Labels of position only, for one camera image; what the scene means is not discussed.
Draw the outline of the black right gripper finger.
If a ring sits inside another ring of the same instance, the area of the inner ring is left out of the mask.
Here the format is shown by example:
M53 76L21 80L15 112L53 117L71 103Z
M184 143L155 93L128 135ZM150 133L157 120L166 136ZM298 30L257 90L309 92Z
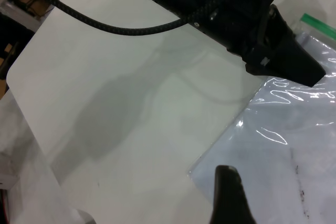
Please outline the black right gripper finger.
M215 169L213 212L210 223L255 223L236 168Z

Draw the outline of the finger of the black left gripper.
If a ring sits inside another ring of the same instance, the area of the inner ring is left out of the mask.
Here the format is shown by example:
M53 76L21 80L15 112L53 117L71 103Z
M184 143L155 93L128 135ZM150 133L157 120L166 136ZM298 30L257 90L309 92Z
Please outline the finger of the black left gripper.
M326 74L323 67L300 46L271 50L258 46L245 54L246 71L255 76L272 76L313 87Z
M277 6L271 4L261 19L261 50L293 51L295 46L293 31L283 19Z

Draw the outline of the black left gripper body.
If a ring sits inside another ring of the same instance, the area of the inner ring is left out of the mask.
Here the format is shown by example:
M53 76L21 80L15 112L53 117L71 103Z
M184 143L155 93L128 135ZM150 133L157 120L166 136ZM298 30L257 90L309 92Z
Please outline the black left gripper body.
M274 0L181 0L183 19L245 62L247 72L267 74L274 56L263 42Z

